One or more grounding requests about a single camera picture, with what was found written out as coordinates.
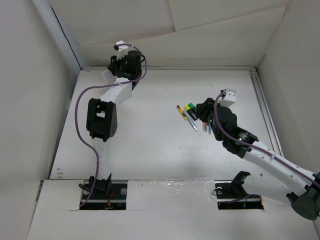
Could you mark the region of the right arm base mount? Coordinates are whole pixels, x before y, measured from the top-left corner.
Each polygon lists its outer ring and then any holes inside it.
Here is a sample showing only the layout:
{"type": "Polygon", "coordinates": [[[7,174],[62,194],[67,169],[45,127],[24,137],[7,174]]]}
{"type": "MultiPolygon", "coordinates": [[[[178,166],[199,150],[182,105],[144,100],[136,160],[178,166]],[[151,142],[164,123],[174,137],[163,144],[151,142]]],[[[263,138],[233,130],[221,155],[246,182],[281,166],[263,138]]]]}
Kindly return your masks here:
{"type": "Polygon", "coordinates": [[[248,194],[243,184],[250,176],[249,172],[240,171],[232,180],[215,180],[211,195],[216,197],[219,210],[264,210],[262,197],[248,194]]]}

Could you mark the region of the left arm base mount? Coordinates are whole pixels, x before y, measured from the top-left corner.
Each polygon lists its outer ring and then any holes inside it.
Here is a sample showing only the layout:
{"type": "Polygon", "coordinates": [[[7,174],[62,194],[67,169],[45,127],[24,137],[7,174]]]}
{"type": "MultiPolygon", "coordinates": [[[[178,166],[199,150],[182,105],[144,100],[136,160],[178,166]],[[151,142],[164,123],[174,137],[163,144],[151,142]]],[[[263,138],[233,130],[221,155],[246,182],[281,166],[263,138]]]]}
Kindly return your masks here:
{"type": "Polygon", "coordinates": [[[128,182],[124,180],[108,179],[96,180],[92,193],[95,178],[90,176],[88,181],[78,186],[82,190],[79,203],[80,210],[106,210],[122,211],[127,207],[128,182]]]}

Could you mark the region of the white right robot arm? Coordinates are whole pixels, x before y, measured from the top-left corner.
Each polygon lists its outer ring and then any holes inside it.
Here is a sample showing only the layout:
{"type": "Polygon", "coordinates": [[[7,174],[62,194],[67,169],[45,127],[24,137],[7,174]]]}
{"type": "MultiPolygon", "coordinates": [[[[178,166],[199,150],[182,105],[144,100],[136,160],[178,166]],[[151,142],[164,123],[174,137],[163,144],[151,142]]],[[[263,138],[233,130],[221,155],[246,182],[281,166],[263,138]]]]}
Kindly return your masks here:
{"type": "Polygon", "coordinates": [[[320,215],[320,175],[295,165],[268,149],[253,133],[237,124],[237,116],[218,99],[196,105],[196,116],[211,128],[215,139],[231,154],[244,159],[281,182],[271,189],[301,217],[315,221],[320,215]]]}

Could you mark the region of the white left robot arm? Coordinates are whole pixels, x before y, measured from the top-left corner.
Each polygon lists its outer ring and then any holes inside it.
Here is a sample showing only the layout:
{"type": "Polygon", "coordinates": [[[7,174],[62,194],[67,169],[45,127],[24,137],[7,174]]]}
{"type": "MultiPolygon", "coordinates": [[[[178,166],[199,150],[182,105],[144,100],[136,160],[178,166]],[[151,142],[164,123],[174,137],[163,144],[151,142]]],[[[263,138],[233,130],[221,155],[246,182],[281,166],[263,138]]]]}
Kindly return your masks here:
{"type": "Polygon", "coordinates": [[[128,51],[121,59],[111,56],[106,73],[116,77],[115,83],[119,85],[109,88],[101,97],[91,98],[88,102],[86,129],[99,156],[97,176],[91,176],[89,184],[93,187],[93,192],[103,199],[112,191],[108,139],[116,134],[118,128],[117,105],[132,97],[133,89],[138,84],[135,80],[142,75],[144,60],[145,57],[137,50],[128,51]]]}

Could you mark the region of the blue utility knife pen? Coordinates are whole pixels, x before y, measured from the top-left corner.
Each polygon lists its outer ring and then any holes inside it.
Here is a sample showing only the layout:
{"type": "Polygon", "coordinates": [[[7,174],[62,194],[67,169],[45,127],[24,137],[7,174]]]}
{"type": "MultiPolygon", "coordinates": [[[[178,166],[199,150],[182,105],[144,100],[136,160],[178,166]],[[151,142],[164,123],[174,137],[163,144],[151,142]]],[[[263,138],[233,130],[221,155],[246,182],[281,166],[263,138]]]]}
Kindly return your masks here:
{"type": "Polygon", "coordinates": [[[187,121],[189,122],[189,124],[191,125],[191,127],[197,132],[198,128],[197,128],[195,122],[193,121],[193,119],[188,115],[188,113],[185,113],[185,117],[186,117],[187,121]]]}

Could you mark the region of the green cap black highlighter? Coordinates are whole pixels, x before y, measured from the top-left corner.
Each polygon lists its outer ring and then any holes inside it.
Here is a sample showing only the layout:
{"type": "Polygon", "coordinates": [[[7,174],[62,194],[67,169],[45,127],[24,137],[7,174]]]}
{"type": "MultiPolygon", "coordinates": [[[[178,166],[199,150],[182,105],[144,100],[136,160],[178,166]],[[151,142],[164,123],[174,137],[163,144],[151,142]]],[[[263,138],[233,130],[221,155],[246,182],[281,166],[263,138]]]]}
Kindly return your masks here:
{"type": "Polygon", "coordinates": [[[189,103],[188,104],[188,106],[189,106],[189,110],[190,110],[190,112],[192,113],[192,115],[194,116],[194,119],[195,120],[197,120],[198,118],[197,118],[197,108],[194,106],[194,104],[193,103],[189,103]]]}

